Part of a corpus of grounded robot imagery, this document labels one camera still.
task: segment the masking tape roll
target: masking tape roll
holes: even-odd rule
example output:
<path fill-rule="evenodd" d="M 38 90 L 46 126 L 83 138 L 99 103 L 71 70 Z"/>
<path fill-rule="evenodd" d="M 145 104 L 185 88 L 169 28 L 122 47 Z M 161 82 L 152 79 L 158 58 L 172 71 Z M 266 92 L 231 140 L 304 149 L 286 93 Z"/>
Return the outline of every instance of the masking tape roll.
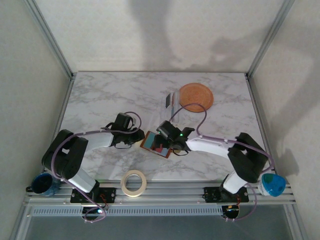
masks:
<path fill-rule="evenodd" d="M 141 187 L 137 191 L 130 191 L 126 187 L 127 179 L 130 176 L 138 176 L 142 180 Z M 147 188 L 147 179 L 146 179 L 145 175 L 142 172 L 140 172 L 138 170 L 130 170 L 122 177 L 120 185 L 121 185 L 121 189 L 122 189 L 122 191 L 123 191 L 123 193 L 125 195 L 134 198 L 134 197 L 140 196 L 146 190 L 146 188 Z"/>

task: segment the marble surface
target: marble surface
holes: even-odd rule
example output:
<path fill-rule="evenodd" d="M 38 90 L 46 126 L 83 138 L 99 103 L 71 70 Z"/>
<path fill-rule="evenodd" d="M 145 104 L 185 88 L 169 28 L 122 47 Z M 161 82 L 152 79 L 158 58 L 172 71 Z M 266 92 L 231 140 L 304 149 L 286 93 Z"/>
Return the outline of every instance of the marble surface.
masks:
<path fill-rule="evenodd" d="M 229 139 L 246 132 L 263 146 L 243 73 L 79 72 L 61 129 L 75 133 L 98 130 L 113 122 L 118 113 L 133 111 L 141 116 L 145 133 L 156 132 L 161 98 L 188 83 L 202 83 L 214 95 L 200 132 Z M 177 126 L 196 128 L 203 116 L 182 110 Z M 81 166 L 97 180 L 119 180 L 129 170 L 143 172 L 148 180 L 223 180 L 233 171 L 229 160 L 213 154 L 193 151 L 166 159 L 139 144 L 130 149 L 89 150 Z"/>

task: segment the terracotta saucer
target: terracotta saucer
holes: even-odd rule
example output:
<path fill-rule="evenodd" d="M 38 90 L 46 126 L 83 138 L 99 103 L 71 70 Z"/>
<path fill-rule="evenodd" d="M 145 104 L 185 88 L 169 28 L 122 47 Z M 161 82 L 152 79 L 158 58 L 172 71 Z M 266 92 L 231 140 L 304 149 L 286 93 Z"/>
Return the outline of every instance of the terracotta saucer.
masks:
<path fill-rule="evenodd" d="M 180 88 L 180 105 L 191 103 L 201 104 L 208 110 L 214 103 L 214 95 L 207 86 L 201 83 L 189 83 Z M 187 106 L 185 109 L 194 113 L 204 111 L 202 107 L 197 105 Z"/>

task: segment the blue mug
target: blue mug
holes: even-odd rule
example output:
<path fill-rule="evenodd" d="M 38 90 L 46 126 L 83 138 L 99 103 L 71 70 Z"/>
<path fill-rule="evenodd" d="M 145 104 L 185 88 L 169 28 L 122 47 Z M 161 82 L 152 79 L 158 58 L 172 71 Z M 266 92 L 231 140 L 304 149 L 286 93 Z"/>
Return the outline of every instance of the blue mug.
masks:
<path fill-rule="evenodd" d="M 50 173 L 44 172 L 36 176 L 31 186 L 27 186 L 25 191 L 27 193 L 35 193 L 46 197 L 55 195 L 59 189 L 61 181 L 53 177 Z"/>

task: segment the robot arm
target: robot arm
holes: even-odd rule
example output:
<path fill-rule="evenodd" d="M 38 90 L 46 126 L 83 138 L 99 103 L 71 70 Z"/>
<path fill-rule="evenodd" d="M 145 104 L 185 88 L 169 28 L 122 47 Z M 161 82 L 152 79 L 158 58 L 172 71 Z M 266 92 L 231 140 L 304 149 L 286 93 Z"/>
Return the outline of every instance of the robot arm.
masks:
<path fill-rule="evenodd" d="M 164 121 L 158 128 L 159 135 L 154 138 L 154 145 L 181 151 L 202 151 L 222 156 L 231 161 L 234 172 L 221 184 L 221 190 L 236 194 L 246 183 L 256 183 L 268 158 L 250 148 L 239 144 L 220 142 L 214 138 L 197 135 L 195 129 L 186 127 L 182 131 L 169 121 Z M 238 142 L 252 147 L 262 148 L 247 133 L 236 137 Z"/>
<path fill-rule="evenodd" d="M 85 193 L 91 193 L 94 189 L 99 188 L 99 182 L 90 177 L 81 168 L 85 152 L 100 147 L 113 147 L 121 142 L 126 145 L 132 145 L 144 139 L 145 134 L 141 129 L 130 133 L 136 130 L 136 128 L 133 128 L 134 124 L 135 121 L 131 116 L 119 113 L 114 122 L 102 128 L 104 130 L 108 129 L 110 132 L 87 135 L 85 138 L 73 137 L 63 145 L 56 155 L 54 162 L 55 172 Z M 42 158 L 43 166 L 51 170 L 51 162 L 55 150 L 66 138 L 73 134 L 73 132 L 66 129 L 58 133 Z"/>

